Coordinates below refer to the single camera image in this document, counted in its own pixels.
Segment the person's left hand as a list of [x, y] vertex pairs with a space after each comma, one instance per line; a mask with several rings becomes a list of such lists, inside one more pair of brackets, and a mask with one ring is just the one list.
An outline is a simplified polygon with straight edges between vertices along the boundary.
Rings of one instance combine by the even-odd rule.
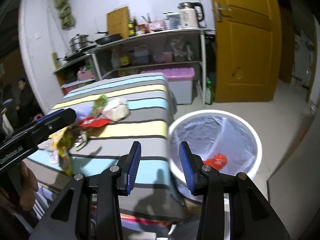
[[[22, 191], [20, 194], [19, 204], [25, 211], [30, 211], [35, 204], [35, 193], [39, 190], [37, 179], [32, 170], [21, 161], [19, 164], [20, 176], [23, 177]], [[1, 187], [1, 207], [12, 212], [14, 205], [9, 202], [9, 195], [3, 187]]]

